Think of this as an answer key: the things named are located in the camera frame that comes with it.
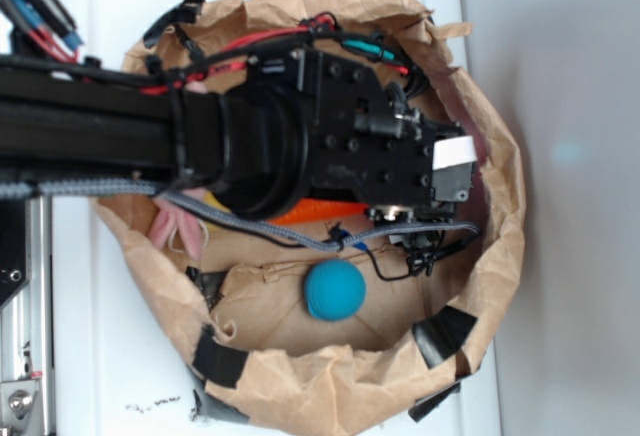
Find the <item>screw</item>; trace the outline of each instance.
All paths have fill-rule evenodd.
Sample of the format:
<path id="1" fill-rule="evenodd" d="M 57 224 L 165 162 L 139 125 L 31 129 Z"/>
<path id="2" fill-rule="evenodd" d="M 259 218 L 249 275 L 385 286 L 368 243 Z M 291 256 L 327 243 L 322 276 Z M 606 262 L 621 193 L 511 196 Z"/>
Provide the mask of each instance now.
<path id="1" fill-rule="evenodd" d="M 354 83 L 361 83 L 364 79 L 364 73 L 361 69 L 356 69 L 353 73 L 351 73 L 351 81 Z"/>
<path id="2" fill-rule="evenodd" d="M 324 137 L 324 147 L 327 149 L 333 149 L 336 147 L 336 144 L 338 144 L 338 141 L 336 140 L 336 137 L 333 134 L 327 134 Z"/>
<path id="3" fill-rule="evenodd" d="M 327 72 L 332 78 L 337 78 L 342 74 L 342 66 L 340 66 L 338 63 L 331 63 L 327 68 Z"/>
<path id="4" fill-rule="evenodd" d="M 360 142 L 356 138 L 351 138 L 349 141 L 347 141 L 347 149 L 352 153 L 355 153 L 356 151 L 358 151 L 358 149 L 360 149 Z"/>

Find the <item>brown paper bag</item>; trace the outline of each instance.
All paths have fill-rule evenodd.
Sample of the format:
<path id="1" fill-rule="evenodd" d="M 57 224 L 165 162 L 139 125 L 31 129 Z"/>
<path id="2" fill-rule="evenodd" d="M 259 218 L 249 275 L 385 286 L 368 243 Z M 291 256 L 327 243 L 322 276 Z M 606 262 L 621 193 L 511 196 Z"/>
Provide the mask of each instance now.
<path id="1" fill-rule="evenodd" d="M 156 209 L 148 199 L 103 198 L 96 210 L 118 237 L 163 330 L 207 380 L 209 395 L 252 424 L 324 436 L 359 433 L 478 369 L 519 283 L 525 199 L 516 143 L 469 75 L 449 66 L 445 40 L 467 35 L 468 24 L 438 27 L 415 0 L 221 0 L 204 4 L 198 21 L 182 27 L 210 54 L 244 34 L 295 26 L 323 11 L 333 12 L 349 31 L 380 30 L 397 42 L 435 88 L 412 104 L 431 117 L 460 122 L 475 136 L 481 169 L 459 219 L 482 224 L 483 241 L 438 262 L 429 278 L 386 283 L 353 248 L 337 255 L 293 251 L 222 230 L 211 234 L 201 261 L 190 261 L 152 247 L 145 235 Z M 152 49 L 138 43 L 124 69 L 144 72 L 144 59 L 152 53 L 167 67 L 189 63 L 169 29 Z M 383 81 L 393 77 L 376 71 Z M 240 82 L 234 75 L 207 84 L 223 92 Z M 369 224 L 358 216 L 341 222 L 349 231 Z M 333 223 L 297 229 L 324 238 Z M 385 241 L 370 247 L 386 274 L 406 270 L 402 253 Z M 301 299 L 307 269 L 328 257 L 349 259 L 367 279 L 365 304 L 339 323 L 314 320 Z M 185 276 L 187 266 L 229 270 L 223 298 L 211 313 Z M 235 363 L 224 374 L 205 374 L 214 360 L 225 358 Z"/>

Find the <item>red wire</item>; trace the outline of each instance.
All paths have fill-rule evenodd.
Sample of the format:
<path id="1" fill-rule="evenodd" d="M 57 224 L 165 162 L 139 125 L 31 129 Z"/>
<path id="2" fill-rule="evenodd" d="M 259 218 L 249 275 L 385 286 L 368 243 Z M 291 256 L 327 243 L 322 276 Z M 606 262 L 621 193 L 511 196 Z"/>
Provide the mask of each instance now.
<path id="1" fill-rule="evenodd" d="M 229 51 L 230 49 L 240 48 L 242 46 L 258 43 L 260 41 L 264 41 L 270 38 L 275 38 L 277 36 L 285 36 L 287 34 L 296 34 L 296 33 L 306 33 L 323 24 L 329 25 L 331 29 L 335 28 L 334 19 L 327 15 L 321 14 L 319 16 L 316 16 L 313 20 L 311 20 L 309 25 L 300 24 L 294 28 L 271 29 L 268 31 L 261 31 L 259 33 L 247 34 L 246 36 L 242 36 L 230 42 L 225 47 L 223 47 L 220 51 Z"/>
<path id="2" fill-rule="evenodd" d="M 284 36 L 287 34 L 295 34 L 295 33 L 305 33 L 309 31 L 307 26 L 296 26 L 295 28 L 282 28 L 282 29 L 274 29 L 270 31 L 262 31 L 259 33 L 252 33 L 246 36 L 242 36 L 241 38 L 232 41 L 227 44 L 220 51 L 229 51 L 230 49 L 240 48 L 242 46 L 248 46 L 253 43 L 258 43 L 260 41 L 264 41 L 266 39 L 275 38 L 277 36 Z"/>
<path id="3" fill-rule="evenodd" d="M 234 71 L 242 71 L 243 69 L 246 69 L 246 68 L 247 68 L 247 63 L 245 63 L 244 61 L 234 61 L 231 63 L 220 64 L 218 66 L 210 67 L 206 74 L 196 73 L 196 74 L 189 75 L 187 77 L 186 82 L 190 83 L 193 81 L 203 81 L 209 76 L 218 76 L 220 74 L 231 73 Z M 173 83 L 173 85 L 176 89 L 180 89 L 183 87 L 183 83 L 180 81 L 176 81 L 175 83 Z M 152 87 L 143 88 L 140 90 L 141 93 L 153 94 L 153 95 L 165 94 L 168 91 L 169 89 L 166 86 L 152 86 Z"/>
<path id="4" fill-rule="evenodd" d="M 78 52 L 74 52 L 73 55 L 67 54 L 46 30 L 38 28 L 37 30 L 29 31 L 28 35 L 34 43 L 56 61 L 61 63 L 77 62 Z"/>

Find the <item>black tape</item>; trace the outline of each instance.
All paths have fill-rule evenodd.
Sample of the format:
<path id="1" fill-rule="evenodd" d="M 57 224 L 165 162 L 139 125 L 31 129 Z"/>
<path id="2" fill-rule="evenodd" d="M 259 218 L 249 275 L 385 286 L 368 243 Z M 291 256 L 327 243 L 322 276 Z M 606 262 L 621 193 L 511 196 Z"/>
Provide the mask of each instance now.
<path id="1" fill-rule="evenodd" d="M 449 397 L 449 395 L 460 392 L 460 383 L 456 383 L 450 388 L 445 389 L 444 391 L 439 392 L 438 394 L 431 396 L 426 400 L 422 400 L 418 402 L 413 408 L 411 408 L 409 412 L 409 416 L 416 423 L 422 421 L 426 416 L 431 413 L 434 409 L 440 406 L 445 399 Z"/>
<path id="2" fill-rule="evenodd" d="M 192 366 L 212 383 L 235 389 L 249 353 L 218 344 L 211 326 L 202 328 Z"/>
<path id="3" fill-rule="evenodd" d="M 228 421 L 237 424 L 249 424 L 249 416 L 241 413 L 233 406 L 220 401 L 218 398 L 207 394 L 201 380 L 193 376 L 195 389 L 193 390 L 194 407 L 191 409 L 191 420 L 197 421 L 200 418 L 212 418 L 221 421 Z"/>
<path id="4" fill-rule="evenodd" d="M 195 23 L 202 11 L 204 0 L 184 0 L 178 6 L 160 16 L 142 36 L 145 48 L 158 44 L 165 29 L 175 23 Z"/>
<path id="5" fill-rule="evenodd" d="M 411 330 L 427 367 L 433 369 L 456 354 L 477 320 L 464 311 L 445 306 L 435 316 L 415 323 Z"/>

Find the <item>blue wire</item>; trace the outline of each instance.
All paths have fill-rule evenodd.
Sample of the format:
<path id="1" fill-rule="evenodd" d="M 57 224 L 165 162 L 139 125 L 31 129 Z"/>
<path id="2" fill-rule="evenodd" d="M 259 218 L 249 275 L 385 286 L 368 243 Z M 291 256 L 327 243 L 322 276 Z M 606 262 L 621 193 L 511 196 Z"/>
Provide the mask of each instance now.
<path id="1" fill-rule="evenodd" d="M 20 11 L 20 14 L 22 14 L 32 29 L 38 29 L 44 26 L 44 20 L 35 9 L 26 3 L 25 0 L 11 0 L 11 2 L 16 9 Z"/>

